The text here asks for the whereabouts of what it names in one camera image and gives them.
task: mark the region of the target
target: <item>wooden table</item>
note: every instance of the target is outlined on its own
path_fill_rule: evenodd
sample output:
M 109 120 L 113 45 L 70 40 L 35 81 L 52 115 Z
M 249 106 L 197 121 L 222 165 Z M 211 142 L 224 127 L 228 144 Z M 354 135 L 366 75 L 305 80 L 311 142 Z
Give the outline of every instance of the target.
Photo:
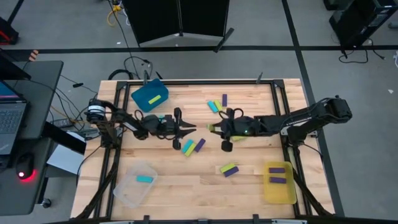
M 307 107 L 300 80 L 285 79 L 284 82 L 290 110 Z M 137 88 L 133 86 L 130 93 Z M 242 108 L 246 116 L 275 114 L 269 85 L 175 85 L 167 88 L 169 99 L 152 114 L 172 114 L 175 107 L 180 107 L 183 119 L 197 125 L 197 131 L 181 140 L 182 145 L 187 139 L 198 142 L 201 138 L 206 139 L 206 144 L 199 153 L 193 152 L 187 158 L 172 148 L 171 141 L 156 137 L 140 141 L 132 132 L 125 132 L 117 181 L 136 161 L 146 161 L 159 176 L 140 207 L 129 208 L 115 198 L 112 220 L 142 220 L 144 215 L 150 215 L 151 220 L 249 219 L 253 214 L 259 214 L 260 218 L 294 217 L 291 205 L 274 205 L 264 200 L 264 164 L 284 160 L 279 135 L 236 142 L 233 152 L 226 153 L 220 148 L 222 139 L 206 129 L 207 124 L 220 121 L 219 115 L 212 113 L 206 102 L 221 100 L 223 93 L 228 94 L 228 107 Z M 116 81 L 102 81 L 98 98 L 113 102 L 115 89 Z M 133 113 L 136 109 L 135 102 L 130 98 L 127 112 Z M 314 138 L 308 137 L 305 142 L 318 147 Z M 99 139 L 88 142 L 85 156 L 99 144 Z M 301 146 L 300 150 L 308 188 L 333 213 L 319 154 L 306 146 Z M 97 191 L 103 156 L 104 149 L 99 149 L 83 164 L 71 217 L 77 216 Z M 239 173 L 225 178 L 219 169 L 230 162 L 237 163 Z M 101 215 L 105 214 L 107 197 L 105 192 Z M 299 188 L 297 197 L 300 211 L 304 214 Z

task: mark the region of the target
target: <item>teal bin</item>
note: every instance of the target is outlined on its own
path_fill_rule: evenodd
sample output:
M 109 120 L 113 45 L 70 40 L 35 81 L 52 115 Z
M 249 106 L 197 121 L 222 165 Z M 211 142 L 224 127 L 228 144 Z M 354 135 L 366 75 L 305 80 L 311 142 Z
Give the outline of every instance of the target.
M 143 112 L 148 113 L 169 98 L 169 90 L 156 78 L 131 93 L 131 98 Z

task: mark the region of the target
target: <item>black partition panel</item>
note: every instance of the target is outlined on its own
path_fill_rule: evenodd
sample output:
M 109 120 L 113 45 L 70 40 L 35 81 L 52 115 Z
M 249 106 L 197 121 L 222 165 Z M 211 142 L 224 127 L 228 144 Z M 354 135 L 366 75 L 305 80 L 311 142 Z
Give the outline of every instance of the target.
M 137 43 L 143 43 L 180 30 L 177 0 L 123 0 Z
M 223 37 L 229 0 L 180 0 L 182 30 L 191 34 Z

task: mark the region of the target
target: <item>floor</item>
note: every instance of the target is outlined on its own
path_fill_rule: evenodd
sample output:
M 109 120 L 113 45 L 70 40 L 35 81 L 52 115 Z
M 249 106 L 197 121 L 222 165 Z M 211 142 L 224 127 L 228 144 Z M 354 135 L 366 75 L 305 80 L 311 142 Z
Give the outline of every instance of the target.
M 17 0 L 0 0 L 0 15 L 8 18 Z M 353 119 L 344 125 L 329 125 L 325 137 L 331 163 L 347 217 L 398 220 L 398 160 L 395 136 L 398 122 L 398 68 L 393 55 L 398 45 L 398 30 L 387 27 L 398 21 L 393 15 L 373 36 L 375 45 L 393 45 L 393 50 L 378 50 L 386 57 L 381 60 L 369 52 L 367 64 L 343 64 L 337 50 L 304 50 L 303 64 L 297 60 L 289 32 L 282 0 L 231 0 L 228 27 L 235 32 L 226 45 L 285 46 L 288 50 L 222 50 L 189 52 L 139 52 L 135 56 L 154 63 L 154 70 L 164 78 L 301 78 L 316 100 L 340 95 L 347 99 Z M 301 46 L 337 46 L 336 37 L 328 24 L 332 12 L 321 0 L 287 0 L 298 42 Z M 13 27 L 20 32 L 21 41 L 4 49 L 82 49 L 126 47 L 119 27 L 106 23 L 109 5 L 102 0 L 35 0 L 23 3 Z M 119 16 L 130 47 L 137 47 L 134 34 Z M 162 42 L 146 43 L 145 47 L 173 47 L 215 45 L 218 39 L 173 37 Z M 40 54 L 38 60 L 62 60 L 62 75 L 98 89 L 101 80 L 118 68 L 128 53 L 75 53 L 59 50 L 62 54 Z M 364 52 L 349 56 L 350 60 L 364 60 Z M 133 69 L 130 62 L 127 67 Z M 58 84 L 79 109 L 87 106 L 93 96 L 83 88 L 61 79 Z M 51 179 L 46 197 L 53 206 L 34 208 L 30 215 L 0 217 L 1 223 L 47 223 L 69 217 L 75 193 L 75 179 Z

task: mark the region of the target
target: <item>yellow container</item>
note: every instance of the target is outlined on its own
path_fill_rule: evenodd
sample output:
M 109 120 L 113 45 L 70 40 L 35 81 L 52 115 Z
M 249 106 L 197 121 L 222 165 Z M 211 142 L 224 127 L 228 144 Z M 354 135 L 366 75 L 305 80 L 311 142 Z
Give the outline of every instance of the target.
M 284 174 L 270 174 L 269 168 L 285 168 Z M 286 184 L 269 182 L 270 177 L 286 179 Z M 268 162 L 264 167 L 264 198 L 269 203 L 294 204 L 297 201 L 292 164 Z

